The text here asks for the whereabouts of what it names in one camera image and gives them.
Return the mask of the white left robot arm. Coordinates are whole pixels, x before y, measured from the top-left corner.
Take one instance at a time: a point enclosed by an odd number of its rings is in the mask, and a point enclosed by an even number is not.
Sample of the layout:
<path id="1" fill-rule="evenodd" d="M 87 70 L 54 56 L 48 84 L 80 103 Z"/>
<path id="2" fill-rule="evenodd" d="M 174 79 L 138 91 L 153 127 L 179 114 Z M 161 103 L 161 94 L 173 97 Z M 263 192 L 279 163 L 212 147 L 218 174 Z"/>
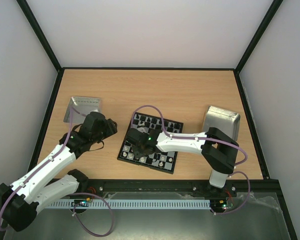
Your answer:
<path id="1" fill-rule="evenodd" d="M 102 113 L 92 111 L 82 124 L 69 123 L 68 132 L 59 140 L 51 153 L 36 167 L 12 184 L 0 184 L 0 231 L 7 228 L 20 232 L 27 228 L 36 216 L 49 204 L 84 188 L 88 178 L 78 170 L 72 170 L 60 180 L 49 182 L 62 169 L 77 160 L 91 146 L 117 133 L 117 123 Z"/>

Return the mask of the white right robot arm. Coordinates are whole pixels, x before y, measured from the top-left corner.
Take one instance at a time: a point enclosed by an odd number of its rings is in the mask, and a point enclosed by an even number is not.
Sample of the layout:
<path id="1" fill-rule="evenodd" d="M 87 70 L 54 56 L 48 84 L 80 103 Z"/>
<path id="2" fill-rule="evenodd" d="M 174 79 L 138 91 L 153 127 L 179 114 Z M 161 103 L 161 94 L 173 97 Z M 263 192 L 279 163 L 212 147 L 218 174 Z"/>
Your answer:
<path id="1" fill-rule="evenodd" d="M 207 132 L 173 133 L 153 129 L 150 133 L 130 128 L 126 140 L 136 158 L 154 153 L 184 152 L 202 155 L 212 168 L 208 191 L 219 196 L 226 189 L 226 180 L 234 172 L 238 143 L 216 127 Z"/>

